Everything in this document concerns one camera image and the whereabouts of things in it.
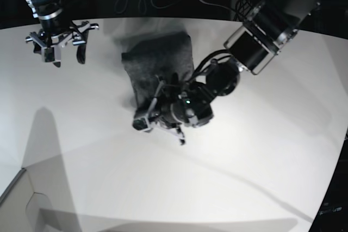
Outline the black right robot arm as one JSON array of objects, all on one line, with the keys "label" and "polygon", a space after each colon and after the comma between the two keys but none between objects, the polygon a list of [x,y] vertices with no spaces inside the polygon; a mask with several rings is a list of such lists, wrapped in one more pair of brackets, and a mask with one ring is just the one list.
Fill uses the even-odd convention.
[{"label": "black right robot arm", "polygon": [[71,43],[77,47],[78,63],[84,65],[89,31],[98,29],[99,25],[89,21],[74,23],[66,13],[63,0],[26,0],[26,3],[41,25],[38,32],[30,32],[25,39],[26,43],[33,44],[33,53],[59,68],[61,49]]}]

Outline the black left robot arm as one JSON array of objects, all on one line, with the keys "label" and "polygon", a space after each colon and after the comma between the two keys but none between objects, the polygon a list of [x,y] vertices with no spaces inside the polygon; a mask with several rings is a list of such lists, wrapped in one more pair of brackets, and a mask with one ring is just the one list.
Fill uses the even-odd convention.
[{"label": "black left robot arm", "polygon": [[213,118],[211,102],[237,87],[240,74],[258,75],[299,30],[321,0],[261,0],[223,44],[205,57],[189,79],[179,84],[160,80],[141,119],[146,132],[159,128],[182,145],[181,127],[201,127]]}]

